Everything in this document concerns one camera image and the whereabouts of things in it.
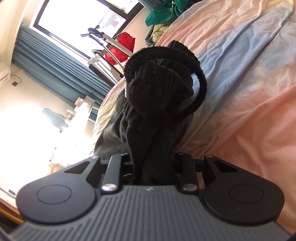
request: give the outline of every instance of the red bag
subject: red bag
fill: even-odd
[[[128,50],[133,52],[133,49],[135,47],[135,38],[130,36],[128,33],[123,32],[119,35],[117,35],[116,40],[118,43],[126,47]],[[118,60],[122,63],[123,61],[126,61],[128,59],[128,56],[120,51],[119,49],[111,46],[109,50],[118,58]],[[109,62],[111,65],[116,65],[116,61],[111,57],[110,54],[105,53],[105,59]]]

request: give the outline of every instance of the gray gripper base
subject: gray gripper base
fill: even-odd
[[[25,222],[15,241],[286,241],[276,223],[242,227],[212,216],[196,196],[174,186],[125,186],[105,195],[84,217],[57,226]]]

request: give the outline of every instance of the black window frame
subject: black window frame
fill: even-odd
[[[46,34],[47,36],[53,38],[54,40],[58,41],[59,43],[61,43],[62,45],[64,45],[65,47],[69,48],[70,50],[74,51],[75,53],[77,53],[78,55],[80,55],[81,57],[89,60],[91,59],[91,57],[89,57],[88,55],[86,55],[85,53],[83,53],[82,51],[78,50],[77,48],[75,48],[74,46],[72,46],[71,44],[67,43],[66,41],[62,40],[61,38],[59,38],[58,36],[54,35],[53,33],[49,32],[47,29],[39,26],[39,21],[41,19],[41,16],[47,6],[47,4],[49,3],[50,0],[45,0],[38,15],[37,18],[35,19],[35,22],[33,24],[33,27],[38,29],[39,31],[41,31],[42,33]],[[124,24],[119,28],[119,30],[115,33],[114,36],[115,37],[117,34],[120,34],[124,28],[132,21],[132,19],[142,10],[143,5],[141,3],[137,3],[133,9],[126,14],[123,10],[117,8],[116,6],[114,6],[113,4],[109,3],[106,0],[97,0],[98,2],[104,4],[105,6],[107,6],[110,10],[114,11],[115,13],[117,13],[118,15],[120,15],[121,17],[123,17],[126,21],[124,22]]]

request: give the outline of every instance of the black garment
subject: black garment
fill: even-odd
[[[177,41],[168,48],[147,48],[132,56],[125,68],[127,98],[124,91],[119,95],[114,114],[96,143],[95,155],[108,159],[117,153],[129,153],[134,184],[177,185],[168,155],[189,127],[192,107],[197,104],[198,108],[206,93],[200,70],[202,91],[194,104],[176,113],[180,104],[193,95],[192,69],[195,73],[200,70],[199,61]]]

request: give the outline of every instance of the air conditioner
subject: air conditioner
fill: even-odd
[[[10,78],[10,68],[4,62],[0,63],[0,86]]]

